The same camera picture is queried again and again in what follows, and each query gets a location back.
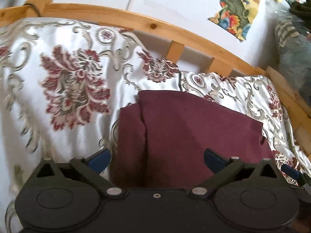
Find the white floral satin bedspread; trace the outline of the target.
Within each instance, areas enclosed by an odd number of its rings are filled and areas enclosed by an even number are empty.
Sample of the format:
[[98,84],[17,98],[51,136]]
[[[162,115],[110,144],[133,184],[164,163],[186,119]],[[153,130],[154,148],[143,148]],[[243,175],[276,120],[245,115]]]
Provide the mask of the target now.
[[135,34],[63,18],[1,28],[1,232],[19,232],[14,201],[43,158],[66,163],[108,148],[111,180],[120,110],[144,90],[180,91],[263,124],[277,167],[310,173],[270,79],[181,71],[154,58]]

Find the plastic wrapped blue blanket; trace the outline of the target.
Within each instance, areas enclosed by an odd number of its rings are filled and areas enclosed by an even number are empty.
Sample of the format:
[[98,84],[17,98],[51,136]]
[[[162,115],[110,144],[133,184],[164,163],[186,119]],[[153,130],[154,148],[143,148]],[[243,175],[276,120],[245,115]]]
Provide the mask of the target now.
[[278,10],[275,40],[279,72],[310,105],[310,0],[293,2],[288,10]]

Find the wooden bed headboard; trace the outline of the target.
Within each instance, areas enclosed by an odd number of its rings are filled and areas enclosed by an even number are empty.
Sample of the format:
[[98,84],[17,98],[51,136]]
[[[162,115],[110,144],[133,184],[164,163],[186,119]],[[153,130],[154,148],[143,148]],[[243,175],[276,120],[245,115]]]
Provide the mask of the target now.
[[1,26],[6,26],[27,17],[61,17],[76,19],[101,26],[115,26],[126,30],[139,30],[171,41],[166,58],[177,62],[185,47],[193,48],[212,57],[204,72],[216,72],[229,76],[237,70],[243,75],[267,76],[275,86],[280,101],[288,110],[294,137],[310,155],[310,107],[299,94],[291,89],[285,78],[271,67],[265,70],[253,67],[217,44],[183,28],[164,21],[110,7],[54,3],[52,0],[28,0],[22,6],[1,9]]

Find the maroon cloth garment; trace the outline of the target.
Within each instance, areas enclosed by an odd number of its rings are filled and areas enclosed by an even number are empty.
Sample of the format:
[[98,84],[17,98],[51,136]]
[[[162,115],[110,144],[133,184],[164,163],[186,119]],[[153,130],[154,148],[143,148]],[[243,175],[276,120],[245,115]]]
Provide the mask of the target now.
[[191,188],[212,176],[204,151],[246,163],[273,158],[263,124],[180,91],[144,90],[120,110],[111,168],[121,188]]

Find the colourful floral wall picture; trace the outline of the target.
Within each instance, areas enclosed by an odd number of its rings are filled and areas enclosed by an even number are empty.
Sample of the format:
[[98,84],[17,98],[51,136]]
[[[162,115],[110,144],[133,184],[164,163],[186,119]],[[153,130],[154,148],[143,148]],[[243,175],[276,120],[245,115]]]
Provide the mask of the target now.
[[258,14],[259,3],[260,0],[219,0],[221,9],[209,20],[242,42]]

